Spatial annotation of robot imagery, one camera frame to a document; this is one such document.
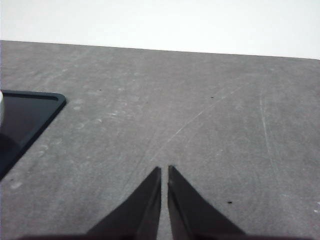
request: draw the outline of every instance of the black tray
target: black tray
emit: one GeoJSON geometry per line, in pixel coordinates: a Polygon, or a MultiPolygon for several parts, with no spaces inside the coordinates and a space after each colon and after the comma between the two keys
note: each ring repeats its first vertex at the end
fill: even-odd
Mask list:
{"type": "Polygon", "coordinates": [[[66,98],[58,93],[11,90],[2,93],[0,180],[66,105],[66,98]]]}

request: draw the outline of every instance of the gray surface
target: gray surface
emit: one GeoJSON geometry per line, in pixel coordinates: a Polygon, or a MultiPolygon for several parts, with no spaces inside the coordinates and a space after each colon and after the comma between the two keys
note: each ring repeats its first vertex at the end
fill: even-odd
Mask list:
{"type": "Polygon", "coordinates": [[[320,238],[320,61],[1,48],[3,89],[68,98],[1,183],[4,240],[85,233],[155,166],[163,168],[158,239],[170,239],[168,164],[249,234],[320,238]]]}

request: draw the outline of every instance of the white object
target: white object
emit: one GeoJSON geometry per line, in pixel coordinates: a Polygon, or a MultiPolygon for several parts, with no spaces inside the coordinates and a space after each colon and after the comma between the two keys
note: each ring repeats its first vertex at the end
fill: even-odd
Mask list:
{"type": "Polygon", "coordinates": [[[1,0],[1,39],[320,59],[320,0],[1,0]]]}
{"type": "Polygon", "coordinates": [[[0,91],[0,127],[4,120],[4,113],[5,113],[4,96],[0,91]]]}

